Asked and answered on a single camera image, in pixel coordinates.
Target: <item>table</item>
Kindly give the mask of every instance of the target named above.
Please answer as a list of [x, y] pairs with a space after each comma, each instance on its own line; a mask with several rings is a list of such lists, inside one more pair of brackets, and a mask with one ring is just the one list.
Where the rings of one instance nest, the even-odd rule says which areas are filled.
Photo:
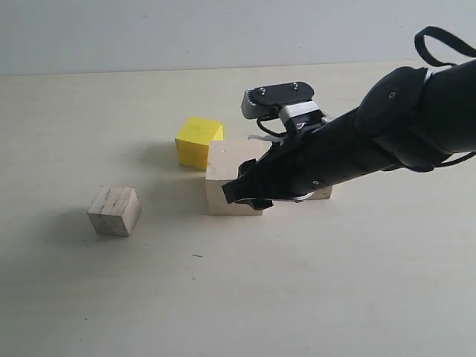
[[[338, 115], [400, 65], [0, 77], [0, 355], [474, 356], [476, 161], [258, 217], [208, 216], [178, 166], [191, 115], [259, 133], [249, 87], [303, 80]], [[131, 237], [94, 233], [101, 185], [136, 188]]]

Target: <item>black strap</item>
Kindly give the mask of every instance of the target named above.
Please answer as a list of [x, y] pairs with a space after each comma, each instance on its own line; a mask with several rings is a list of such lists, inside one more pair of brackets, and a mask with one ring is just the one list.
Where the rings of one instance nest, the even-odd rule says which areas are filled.
[[425, 36], [437, 39], [438, 41], [444, 43], [448, 47], [452, 48], [453, 50], [464, 56], [472, 58], [476, 57], [476, 48], [471, 47], [462, 39], [459, 39], [452, 33], [449, 33], [448, 31], [443, 30], [442, 28], [428, 26], [415, 35], [415, 48], [418, 54], [422, 57], [422, 59], [429, 65], [432, 65], [434, 67], [443, 67], [444, 65], [450, 65], [451, 67], [453, 67], [456, 66], [456, 63], [441, 62], [438, 59], [434, 58], [426, 48]]

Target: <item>yellow block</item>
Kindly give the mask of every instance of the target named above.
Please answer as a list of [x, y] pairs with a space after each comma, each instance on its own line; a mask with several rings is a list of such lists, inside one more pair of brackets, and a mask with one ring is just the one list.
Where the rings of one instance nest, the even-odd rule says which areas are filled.
[[203, 118], [188, 118], [176, 137], [180, 164], [206, 171], [210, 142], [221, 140], [223, 124]]

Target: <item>white wall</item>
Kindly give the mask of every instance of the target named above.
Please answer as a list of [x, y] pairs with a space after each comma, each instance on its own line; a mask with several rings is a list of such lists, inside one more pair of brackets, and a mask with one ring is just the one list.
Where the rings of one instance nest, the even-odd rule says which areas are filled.
[[406, 60], [426, 25], [476, 44], [475, 10], [474, 0], [0, 0], [0, 74]]

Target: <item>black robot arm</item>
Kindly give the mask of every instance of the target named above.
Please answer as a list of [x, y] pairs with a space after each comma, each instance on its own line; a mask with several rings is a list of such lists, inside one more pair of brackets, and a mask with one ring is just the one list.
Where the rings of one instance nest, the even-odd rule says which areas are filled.
[[[465, 42], [428, 27], [415, 36], [416, 49], [429, 64], [450, 68], [437, 73], [397, 68], [357, 108], [335, 119], [326, 117], [302, 82], [247, 91], [242, 112], [257, 119], [272, 145], [263, 157], [242, 163], [237, 179], [223, 186], [228, 203], [264, 210], [273, 201], [299, 202], [321, 188], [377, 171], [426, 173], [476, 155], [476, 60], [439, 62], [426, 50], [424, 36], [476, 57]], [[277, 118], [285, 132], [264, 127]], [[468, 154], [449, 161], [462, 152]]]

